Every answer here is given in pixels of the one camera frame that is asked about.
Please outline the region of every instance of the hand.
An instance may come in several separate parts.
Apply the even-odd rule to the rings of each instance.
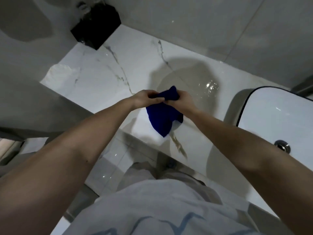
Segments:
[[[164,103],[173,106],[176,110],[187,116],[197,110],[191,95],[183,90],[177,90],[179,99],[176,101],[165,101]]]
[[[133,110],[138,108],[147,107],[153,104],[158,104],[164,102],[164,97],[151,99],[149,96],[158,94],[155,90],[141,90],[137,92],[135,95],[129,97],[133,104]]]

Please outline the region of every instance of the person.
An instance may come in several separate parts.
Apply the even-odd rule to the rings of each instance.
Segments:
[[[50,234],[127,115],[164,102],[150,99],[154,94],[142,90],[92,115],[2,177],[1,233]],[[295,234],[311,233],[313,172],[264,139],[197,109],[187,92],[178,94],[165,103],[194,122]],[[138,179],[141,172],[152,180]],[[121,190],[83,210],[65,234],[258,233],[246,214],[191,177],[171,172],[153,180],[142,164],[125,176]]]

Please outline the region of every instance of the sink drain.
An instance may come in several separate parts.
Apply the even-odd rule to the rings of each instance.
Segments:
[[[283,140],[277,140],[274,145],[288,154],[291,151],[289,144]]]

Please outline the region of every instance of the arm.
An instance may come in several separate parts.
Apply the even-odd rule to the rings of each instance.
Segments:
[[[168,101],[246,177],[280,219],[295,233],[313,231],[313,172],[264,139],[198,110],[186,91]]]
[[[156,93],[140,91],[94,114],[0,178],[0,231],[50,234],[127,115],[164,101],[148,97]]]

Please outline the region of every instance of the black tissue box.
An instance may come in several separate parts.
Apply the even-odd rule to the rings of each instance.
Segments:
[[[98,50],[121,24],[114,7],[98,3],[71,30],[75,39]]]

